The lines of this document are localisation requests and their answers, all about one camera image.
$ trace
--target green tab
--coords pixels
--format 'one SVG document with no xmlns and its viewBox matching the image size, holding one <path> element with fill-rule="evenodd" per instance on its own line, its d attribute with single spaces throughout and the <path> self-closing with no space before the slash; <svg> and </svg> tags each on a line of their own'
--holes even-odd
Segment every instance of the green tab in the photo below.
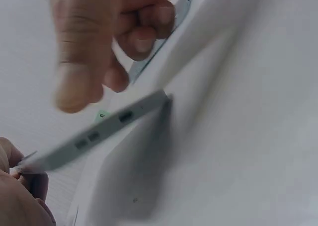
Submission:
<svg viewBox="0 0 318 226">
<path fill-rule="evenodd" d="M 105 117 L 107 117 L 107 115 L 109 115 L 108 112 L 106 112 L 104 110 L 99 110 L 99 112 L 97 113 L 97 115 L 95 117 L 95 122 L 99 122 L 100 120 L 102 120 Z"/>
</svg>

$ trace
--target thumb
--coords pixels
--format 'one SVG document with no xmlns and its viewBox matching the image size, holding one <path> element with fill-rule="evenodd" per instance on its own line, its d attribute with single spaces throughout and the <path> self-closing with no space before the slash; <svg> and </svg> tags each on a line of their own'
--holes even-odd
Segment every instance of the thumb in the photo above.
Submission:
<svg viewBox="0 0 318 226">
<path fill-rule="evenodd" d="M 53 0 L 59 64 L 56 105 L 78 112 L 102 97 L 121 0 Z"/>
</svg>

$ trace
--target blurry hand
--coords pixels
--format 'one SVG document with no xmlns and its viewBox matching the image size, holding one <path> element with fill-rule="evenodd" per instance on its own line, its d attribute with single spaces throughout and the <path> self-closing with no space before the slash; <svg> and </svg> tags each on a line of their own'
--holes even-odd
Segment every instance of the blurry hand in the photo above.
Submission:
<svg viewBox="0 0 318 226">
<path fill-rule="evenodd" d="M 132 59 L 146 58 L 156 39 L 168 37 L 174 7 L 167 0 L 51 0 L 59 48 L 56 105 L 75 113 L 128 83 L 113 38 Z"/>
<path fill-rule="evenodd" d="M 9 174 L 23 155 L 12 143 L 0 138 L 0 222 L 3 226 L 54 226 L 44 201 L 48 176 Z"/>
</svg>

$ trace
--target rectangular slot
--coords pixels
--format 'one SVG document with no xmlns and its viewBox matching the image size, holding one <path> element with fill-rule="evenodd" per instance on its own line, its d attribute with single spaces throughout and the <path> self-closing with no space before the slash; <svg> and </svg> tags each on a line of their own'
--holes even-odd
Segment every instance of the rectangular slot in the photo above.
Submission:
<svg viewBox="0 0 318 226">
<path fill-rule="evenodd" d="M 91 134 L 88 135 L 88 139 L 91 141 L 91 142 L 94 142 L 96 140 L 98 140 L 100 137 L 99 133 L 98 132 L 93 132 Z"/>
<path fill-rule="evenodd" d="M 132 118 L 133 118 L 134 114 L 132 111 L 129 111 L 127 113 L 124 113 L 122 115 L 119 116 L 119 121 L 121 123 L 125 123 L 125 122 L 128 122 L 130 121 Z"/>
<path fill-rule="evenodd" d="M 87 141 L 85 139 L 82 139 L 82 140 L 78 141 L 77 143 L 75 143 L 75 147 L 80 150 L 80 149 L 86 147 L 87 144 L 88 144 Z"/>
</svg>

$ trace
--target hand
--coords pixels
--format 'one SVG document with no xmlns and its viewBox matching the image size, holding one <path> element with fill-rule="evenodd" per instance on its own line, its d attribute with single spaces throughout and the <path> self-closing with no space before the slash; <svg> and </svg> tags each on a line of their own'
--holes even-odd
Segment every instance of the hand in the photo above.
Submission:
<svg viewBox="0 0 318 226">
<path fill-rule="evenodd" d="M 56 105 L 75 113 L 98 102 L 103 87 L 123 91 L 128 75 L 112 52 L 115 38 L 134 60 L 170 35 L 174 7 L 167 0 L 51 0 L 59 48 Z"/>
<path fill-rule="evenodd" d="M 8 140 L 0 138 L 0 222 L 4 226 L 55 226 L 44 201 L 48 176 L 9 174 L 23 158 Z"/>
</svg>

